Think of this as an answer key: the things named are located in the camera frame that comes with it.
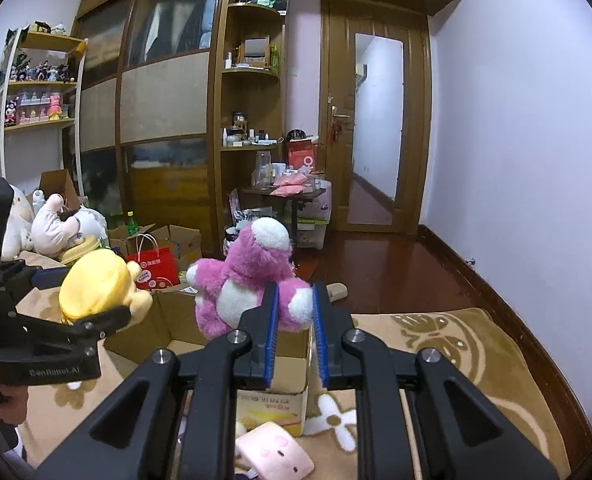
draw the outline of small table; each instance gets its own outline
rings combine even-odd
[[[269,189],[256,189],[255,187],[245,187],[241,189],[241,192],[253,195],[272,196],[273,198],[282,198],[283,200],[285,200],[285,203],[287,203],[288,201],[292,202],[292,242],[294,243],[292,261],[294,262],[294,264],[296,264],[296,247],[298,246],[298,204],[314,202],[314,199],[321,196],[326,190],[324,187],[321,187],[319,189],[315,189],[310,193],[300,192],[288,196],[272,195],[272,192],[276,189],[278,188],[271,187]]]

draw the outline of pink pouch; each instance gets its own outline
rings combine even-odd
[[[289,196],[298,194],[305,189],[305,186],[281,186],[273,190],[271,194],[274,196]]]
[[[274,422],[238,437],[236,450],[261,480],[301,480],[314,471],[304,449]]]
[[[308,179],[304,173],[292,173],[291,175],[281,175],[274,182],[275,186],[300,186]]]

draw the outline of wooden door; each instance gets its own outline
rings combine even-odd
[[[426,16],[360,0],[322,6],[319,156],[332,182],[330,227],[415,233],[431,106]]]

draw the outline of beige rug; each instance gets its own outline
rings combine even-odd
[[[22,257],[31,265],[59,265],[37,254],[23,253]],[[58,289],[33,290],[18,310],[59,320]],[[438,348],[550,459],[561,478],[569,475],[563,439],[518,346],[484,311],[468,308],[443,314],[359,315],[354,319],[391,348],[410,352]],[[20,433],[31,465],[41,463],[122,381],[102,346],[99,358],[102,377],[82,383],[77,390],[64,384],[30,388],[27,420]],[[315,362],[313,366],[307,435],[299,439],[316,465],[308,480],[356,478],[354,393],[322,390]]]
[[[569,473],[563,439],[516,343],[478,308],[442,314],[356,315],[358,326],[390,348],[438,348],[550,459]],[[299,439],[316,469],[308,480],[356,478],[356,404],[352,390],[327,392],[312,374],[308,420]]]

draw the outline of baseboard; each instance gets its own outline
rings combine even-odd
[[[465,261],[427,226],[418,226],[420,242],[433,253],[521,349],[536,384],[556,420],[572,470],[592,450],[592,427],[567,380],[521,318]]]
[[[378,189],[374,184],[365,180],[362,176],[353,173],[352,177],[360,182],[361,186],[364,187],[365,191],[369,193],[376,202],[383,206],[390,213],[394,212],[394,201]]]

